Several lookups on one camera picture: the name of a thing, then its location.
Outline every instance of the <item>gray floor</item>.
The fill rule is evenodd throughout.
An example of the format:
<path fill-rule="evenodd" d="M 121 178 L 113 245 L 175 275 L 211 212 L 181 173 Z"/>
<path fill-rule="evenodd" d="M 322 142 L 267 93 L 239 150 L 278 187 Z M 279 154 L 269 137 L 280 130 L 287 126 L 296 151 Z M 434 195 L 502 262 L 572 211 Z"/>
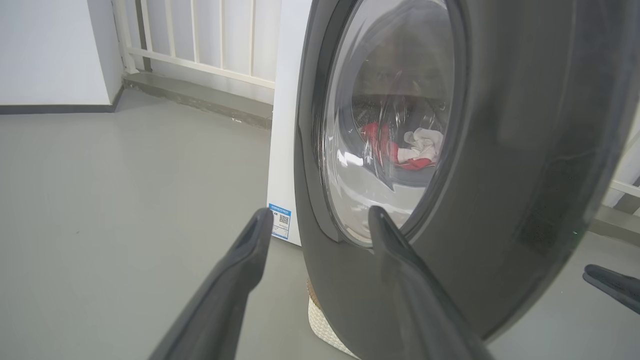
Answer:
<path fill-rule="evenodd" d="M 115 114 L 0 117 L 0 359 L 145 359 L 265 205 L 269 133 L 126 90 Z M 236 359 L 350 359 L 272 240 Z"/>

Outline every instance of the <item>open washing machine door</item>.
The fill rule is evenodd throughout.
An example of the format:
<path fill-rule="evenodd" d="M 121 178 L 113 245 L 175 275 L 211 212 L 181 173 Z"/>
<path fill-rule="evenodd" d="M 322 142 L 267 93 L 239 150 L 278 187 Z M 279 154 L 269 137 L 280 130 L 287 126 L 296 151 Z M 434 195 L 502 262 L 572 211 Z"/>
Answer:
<path fill-rule="evenodd" d="M 381 206 L 471 328 L 508 328 L 599 205 L 636 109 L 635 1 L 315 1 L 294 152 L 298 227 L 331 328 L 404 359 L 376 269 Z"/>

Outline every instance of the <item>blue and white label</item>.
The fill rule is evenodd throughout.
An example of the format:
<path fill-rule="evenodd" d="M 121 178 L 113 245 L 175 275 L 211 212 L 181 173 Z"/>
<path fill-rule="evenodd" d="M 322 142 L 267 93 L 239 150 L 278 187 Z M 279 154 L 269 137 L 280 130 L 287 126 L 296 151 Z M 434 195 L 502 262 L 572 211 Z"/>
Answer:
<path fill-rule="evenodd" d="M 269 209 L 273 212 L 273 229 L 271 235 L 283 240 L 289 239 L 289 222 L 291 220 L 291 211 L 269 204 Z"/>

